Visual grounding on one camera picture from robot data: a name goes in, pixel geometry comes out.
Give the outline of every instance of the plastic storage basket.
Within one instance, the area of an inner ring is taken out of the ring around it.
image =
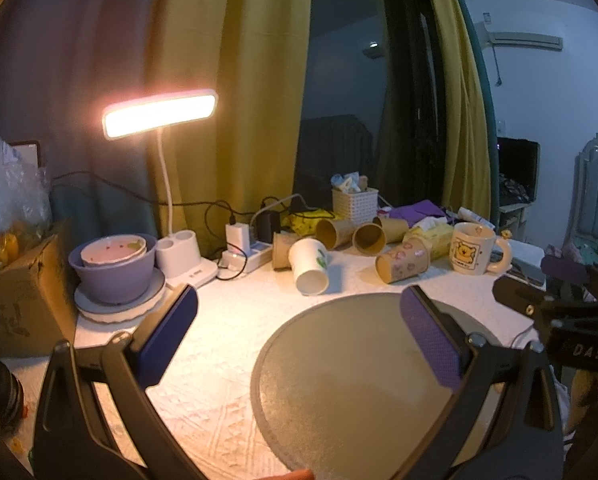
[[[352,220],[355,224],[371,222],[377,216],[379,190],[368,188],[362,193],[343,193],[332,190],[332,209],[341,218]]]

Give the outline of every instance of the purple bowl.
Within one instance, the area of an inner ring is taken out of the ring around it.
[[[72,250],[68,263],[77,271],[84,292],[92,300],[110,304],[130,303],[148,290],[154,270],[157,239],[150,235],[138,235],[145,238],[147,250],[145,254],[128,262],[86,267],[81,259],[81,251],[92,240]]]

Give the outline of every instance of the bowl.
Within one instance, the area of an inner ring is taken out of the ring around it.
[[[145,234],[134,235],[137,236],[146,240],[146,252],[121,263],[86,266],[81,258],[81,251],[91,242],[86,242],[70,252],[68,263],[76,270],[84,292],[92,300],[125,304],[136,300],[147,290],[154,272],[157,239]]]
[[[145,238],[139,235],[115,235],[87,244],[81,250],[81,259],[86,267],[110,266],[134,260],[145,252]]]

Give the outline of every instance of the white bowl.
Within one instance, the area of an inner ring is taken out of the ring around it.
[[[138,235],[116,235],[99,238],[86,245],[81,251],[81,259],[86,267],[101,267],[129,262],[145,252],[145,238]]]

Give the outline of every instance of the lamp head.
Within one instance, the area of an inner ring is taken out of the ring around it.
[[[191,90],[133,99],[107,106],[103,111],[106,139],[119,139],[170,124],[205,119],[214,113],[214,90]]]

